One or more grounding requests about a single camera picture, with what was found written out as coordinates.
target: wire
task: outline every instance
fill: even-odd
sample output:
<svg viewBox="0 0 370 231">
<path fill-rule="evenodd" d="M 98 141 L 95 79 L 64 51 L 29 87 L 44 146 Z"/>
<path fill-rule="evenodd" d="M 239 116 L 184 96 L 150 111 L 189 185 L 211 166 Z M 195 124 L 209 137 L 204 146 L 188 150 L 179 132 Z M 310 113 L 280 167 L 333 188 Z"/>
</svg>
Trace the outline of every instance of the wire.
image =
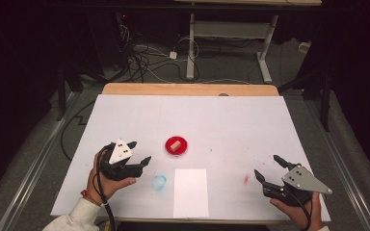
<svg viewBox="0 0 370 231">
<path fill-rule="evenodd" d="M 101 197 L 101 201 L 103 202 L 104 208 L 106 209 L 107 214 L 108 214 L 109 219 L 110 219 L 111 229 L 113 231 L 115 231 L 116 230 L 116 224 L 114 222 L 113 211 L 110 208 L 110 204 L 108 203 L 108 200 L 107 200 L 107 198 L 104 194 L 104 191 L 103 191 L 103 186 L 101 185 L 100 161 L 101 161 L 101 156 L 102 156 L 104 150 L 105 150 L 105 148 L 103 147 L 97 155 L 97 165 L 96 165 L 96 175 L 97 175 L 97 177 L 96 177 L 96 179 L 97 179 L 97 185 L 98 185 L 98 190 L 99 190 L 99 195 Z"/>
<path fill-rule="evenodd" d="M 65 136 L 65 131 L 66 131 L 66 129 L 67 129 L 67 127 L 68 127 L 68 125 L 70 124 L 70 122 L 73 120 L 73 119 L 75 119 L 76 117 L 80 117 L 80 121 L 79 121 L 79 125 L 86 125 L 86 123 L 82 123 L 82 116 L 81 115 L 79 115 L 81 112 L 83 112 L 83 110 L 85 110 L 86 108 L 88 108 L 91 104 L 93 104 L 95 102 L 95 100 L 94 101 L 92 101 L 92 102 L 90 102 L 89 104 L 87 104 L 86 106 L 84 106 L 79 112 L 77 112 L 69 121 L 68 121 L 68 123 L 66 124 L 66 126 L 65 126 L 65 128 L 63 129 L 63 131 L 62 131 L 62 134 L 61 134 L 61 136 L 60 136 L 60 147 L 62 148 L 62 151 L 63 151 L 63 154 L 65 155 L 65 157 L 69 160 L 69 161 L 71 161 L 71 158 L 67 155 L 67 153 L 66 153 L 66 150 L 65 150 L 65 145 L 64 145 L 64 142 L 63 142 L 63 138 L 64 138 L 64 136 Z"/>
<path fill-rule="evenodd" d="M 312 197 L 311 197 L 311 214 L 308 213 L 308 210 L 305 208 L 305 206 L 303 205 L 303 203 L 294 195 L 292 194 L 291 192 L 289 191 L 286 191 L 291 197 L 293 197 L 297 203 L 299 203 L 300 207 L 303 209 L 303 212 L 305 214 L 305 216 L 307 217 L 307 226 L 305 227 L 305 229 L 303 229 L 303 231 L 307 231 L 308 228 L 311 226 L 311 214 L 312 214 Z"/>
<path fill-rule="evenodd" d="M 199 46 L 198 46 L 198 44 L 197 44 L 197 42 L 194 40 L 194 39 L 190 39 L 190 38 L 188 38 L 188 37 L 186 37 L 186 38 L 182 38 L 182 39 L 180 39 L 179 41 L 178 41 L 178 45 L 179 45 L 179 42 L 181 42 L 181 41 L 183 41 L 183 40 L 189 40 L 189 41 L 191 41 L 191 42 L 193 42 L 196 46 L 197 46 L 197 54 L 195 55 L 195 57 L 194 58 L 196 58 L 197 56 L 198 56 L 198 54 L 199 54 Z"/>
<path fill-rule="evenodd" d="M 174 82 L 170 82 L 170 81 L 166 81 L 166 80 L 164 80 L 164 79 L 161 79 L 160 77 L 158 77 L 158 76 L 153 72 L 153 70 L 150 70 L 148 67 L 143 66 L 143 68 L 144 68 L 145 70 L 147 70 L 149 73 L 151 73 L 153 76 L 155 76 L 155 78 L 157 78 L 157 79 L 158 79 L 158 80 L 160 80 L 161 82 L 164 82 L 164 83 L 167 83 L 167 84 L 174 84 Z"/>
<path fill-rule="evenodd" d="M 94 181 L 95 181 L 96 177 L 97 177 L 97 172 L 96 172 L 96 173 L 95 173 L 95 175 L 92 177 L 92 185 L 93 185 L 93 187 L 94 187 L 95 192 L 96 192 L 97 194 L 100 194 L 100 192 L 98 191 L 98 189 L 97 189 L 97 187 L 95 186 L 95 183 L 94 183 Z"/>
<path fill-rule="evenodd" d="M 123 35 L 122 35 L 122 40 L 126 40 L 126 42 L 125 42 L 124 47 L 122 47 L 122 48 L 125 48 L 125 47 L 127 47 L 128 41 L 130 40 L 130 31 L 128 30 L 128 28 L 126 26 L 124 26 L 124 25 L 120 25 L 120 26 L 124 29 L 124 32 L 123 32 Z"/>
<path fill-rule="evenodd" d="M 142 55 L 139 55 L 139 56 L 140 56 L 141 59 L 138 58 L 136 55 L 131 55 L 131 57 L 130 57 L 131 58 L 131 64 L 136 64 L 138 66 L 138 68 L 131 68 L 130 67 L 130 70 L 131 69 L 132 70 L 135 70 L 134 73 L 131 73 L 131 71 L 130 71 L 130 79 L 135 82 L 137 79 L 140 79 L 141 78 L 142 83 L 143 83 L 144 82 L 144 75 L 145 75 L 143 73 L 143 68 L 145 66 L 148 66 L 149 59 L 147 57 L 145 57 L 145 56 L 142 56 Z M 135 75 L 138 72 L 140 72 L 140 77 L 135 78 Z"/>
<path fill-rule="evenodd" d="M 164 52 L 162 52 L 162 51 L 160 51 L 160 50 L 158 50 L 156 48 L 150 47 L 148 45 L 134 45 L 134 48 L 137 47 L 137 46 L 139 46 L 139 47 L 146 47 L 146 50 L 145 51 L 147 51 L 148 49 L 158 51 L 159 53 L 157 55 L 162 55 L 162 56 L 168 57 L 168 55 L 166 55 Z"/>
</svg>

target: desk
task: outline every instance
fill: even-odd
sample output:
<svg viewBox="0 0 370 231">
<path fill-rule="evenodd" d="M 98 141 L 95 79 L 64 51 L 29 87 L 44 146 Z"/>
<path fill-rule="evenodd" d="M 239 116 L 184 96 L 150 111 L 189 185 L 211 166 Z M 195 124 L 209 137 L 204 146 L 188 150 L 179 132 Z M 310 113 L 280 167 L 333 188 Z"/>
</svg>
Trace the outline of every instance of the desk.
<svg viewBox="0 0 370 231">
<path fill-rule="evenodd" d="M 231 96 L 216 96 L 221 93 Z M 189 143 L 180 158 L 164 150 L 165 140 L 174 135 Z M 52 216 L 72 209 L 86 187 L 93 154 L 119 137 L 138 142 L 129 162 L 152 156 L 137 183 L 109 200 L 121 221 L 288 222 L 263 196 L 253 170 L 281 185 L 287 171 L 273 155 L 309 167 L 284 100 L 273 86 L 110 84 L 97 98 Z M 206 169 L 207 218 L 173 218 L 174 173 L 180 168 Z M 167 183 L 156 192 L 151 184 L 160 175 Z M 322 206 L 323 221 L 329 221 L 324 201 Z"/>
<path fill-rule="evenodd" d="M 320 6 L 321 0 L 175 0 L 180 2 L 196 3 L 226 3 L 242 5 L 293 5 L 295 7 Z M 273 32 L 276 29 L 278 15 L 273 15 L 270 23 L 246 23 L 246 22 L 223 22 L 223 21 L 196 21 L 195 14 L 191 13 L 189 33 L 189 54 L 187 63 L 187 79 L 194 79 L 195 64 L 195 37 L 222 37 L 222 38 L 244 38 L 265 39 L 263 49 L 256 53 L 256 58 L 263 80 L 266 84 L 272 83 L 269 68 L 266 65 L 266 54 L 272 41 Z"/>
</svg>

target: person's hand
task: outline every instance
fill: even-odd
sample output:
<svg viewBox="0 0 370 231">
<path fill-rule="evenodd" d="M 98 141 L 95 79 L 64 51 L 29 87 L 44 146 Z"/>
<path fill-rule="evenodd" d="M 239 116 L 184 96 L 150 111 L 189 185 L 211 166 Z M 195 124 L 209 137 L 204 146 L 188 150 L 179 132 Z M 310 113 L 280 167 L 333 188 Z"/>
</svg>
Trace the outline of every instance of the person's hand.
<svg viewBox="0 0 370 231">
<path fill-rule="evenodd" d="M 301 230 L 305 229 L 307 226 L 307 217 L 305 216 L 302 207 L 291 207 L 274 198 L 270 199 L 270 203 L 290 217 L 297 228 Z M 304 206 L 308 212 L 311 213 L 311 201 L 308 201 Z M 312 196 L 311 226 L 308 228 L 308 231 L 320 230 L 323 226 L 324 224 L 321 221 L 320 194 L 314 192 Z"/>
<path fill-rule="evenodd" d="M 101 156 L 103 156 L 106 152 L 107 150 L 103 151 L 103 153 L 101 153 Z M 101 196 L 96 191 L 96 190 L 99 191 L 97 179 L 96 179 L 98 155 L 100 155 L 100 153 L 97 153 L 94 157 L 94 163 L 92 166 L 92 170 L 90 171 L 86 191 L 87 191 L 87 194 L 91 197 L 91 198 L 89 197 L 88 200 L 93 200 L 93 202 L 96 205 L 101 205 L 102 203 Z M 113 194 L 117 190 L 120 190 L 124 187 L 127 187 L 129 185 L 136 183 L 136 179 L 133 177 L 127 177 L 120 181 L 109 180 L 101 173 L 101 171 L 100 171 L 100 180 L 101 180 L 101 186 L 103 188 L 104 195 L 106 196 L 107 199 L 113 196 Z"/>
</svg>

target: wooden table edge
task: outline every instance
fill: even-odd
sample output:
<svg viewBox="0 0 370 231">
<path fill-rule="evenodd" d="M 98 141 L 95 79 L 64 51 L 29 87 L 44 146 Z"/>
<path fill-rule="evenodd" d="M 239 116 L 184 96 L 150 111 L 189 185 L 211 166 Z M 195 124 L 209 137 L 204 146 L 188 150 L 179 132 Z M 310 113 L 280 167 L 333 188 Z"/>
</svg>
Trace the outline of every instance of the wooden table edge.
<svg viewBox="0 0 370 231">
<path fill-rule="evenodd" d="M 141 84 L 110 83 L 103 94 L 125 95 L 193 95 L 193 96 L 279 96 L 273 85 L 216 85 L 216 84 Z"/>
</svg>

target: gray carpet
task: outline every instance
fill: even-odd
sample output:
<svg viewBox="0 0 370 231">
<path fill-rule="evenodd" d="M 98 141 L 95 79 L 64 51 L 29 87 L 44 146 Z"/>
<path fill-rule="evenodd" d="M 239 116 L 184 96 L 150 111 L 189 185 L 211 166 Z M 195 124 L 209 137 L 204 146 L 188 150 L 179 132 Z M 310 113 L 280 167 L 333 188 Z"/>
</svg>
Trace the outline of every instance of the gray carpet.
<svg viewBox="0 0 370 231">
<path fill-rule="evenodd" d="M 255 57 L 252 54 L 252 51 L 260 50 L 260 45 L 260 41 L 254 40 L 245 48 L 228 47 L 229 50 L 209 59 L 203 57 L 214 55 L 216 50 L 202 50 L 201 48 L 200 57 L 197 59 L 199 71 L 197 82 L 227 79 L 225 81 L 210 82 L 209 84 L 241 84 L 234 80 L 251 84 L 263 84 Z M 295 78 L 304 59 L 304 55 L 297 52 L 298 45 L 299 43 L 295 40 L 286 42 L 283 45 L 272 44 L 266 60 L 275 86 L 280 86 Z M 170 51 L 170 49 L 158 44 L 153 44 L 152 46 L 165 54 L 168 54 Z M 148 56 L 148 58 L 154 63 L 163 59 L 155 56 Z M 180 73 L 184 77 L 185 64 L 176 64 L 180 65 Z M 112 75 L 114 72 L 111 68 L 106 70 L 107 75 Z M 145 82 L 161 83 L 168 81 L 184 83 L 184 81 L 178 78 L 177 67 L 171 64 L 155 69 L 153 73 L 159 79 L 148 72 L 144 76 Z M 123 79 L 128 79 L 128 75 L 121 78 L 121 80 Z M 63 121 L 64 125 L 69 118 L 94 100 L 101 93 L 101 90 L 102 86 L 86 81 L 84 90 L 69 100 L 70 105 L 66 114 L 66 120 Z M 329 133 L 323 131 L 317 120 L 318 102 L 304 101 L 299 90 L 288 90 L 282 95 L 285 98 L 314 174 L 333 189 L 333 195 L 328 196 L 326 201 L 332 219 L 332 222 L 329 224 L 330 230 L 367 230 L 365 227 L 370 225 L 370 219 L 367 221 L 363 220 L 364 216 L 359 213 L 360 209 L 355 208 L 354 198 L 351 194 L 354 187 L 346 185 L 347 181 L 342 178 L 340 167 L 331 153 L 338 152 L 346 160 L 348 164 L 346 173 L 350 174 L 351 179 L 357 183 L 356 190 L 361 193 L 369 209 L 370 163 L 357 143 L 351 126 L 340 113 L 339 104 L 334 94 L 331 95 Z M 79 114 L 83 116 L 83 123 L 88 120 L 92 107 L 93 105 L 89 106 Z M 59 125 L 59 122 L 56 121 L 58 112 L 56 96 L 54 96 L 53 109 L 31 132 L 1 180 L 0 221 L 10 207 L 11 201 L 13 201 L 13 197 L 28 170 L 40 155 L 53 129 Z M 84 129 L 85 126 L 79 125 L 78 119 L 73 119 L 67 126 L 63 141 L 65 151 L 69 157 L 72 157 L 77 148 Z M 63 154 L 60 146 L 60 134 L 56 136 L 53 145 L 50 146 L 47 160 L 40 167 L 37 167 L 41 170 L 41 173 L 38 174 L 39 180 L 30 189 L 30 196 L 24 200 L 26 203 L 24 205 L 15 205 L 19 212 L 18 217 L 10 216 L 10 218 L 13 218 L 13 222 L 8 230 L 41 230 L 53 219 L 49 214 L 69 166 L 69 161 Z M 270 226 L 269 228 L 275 231 L 297 230 L 292 225 Z"/>
</svg>

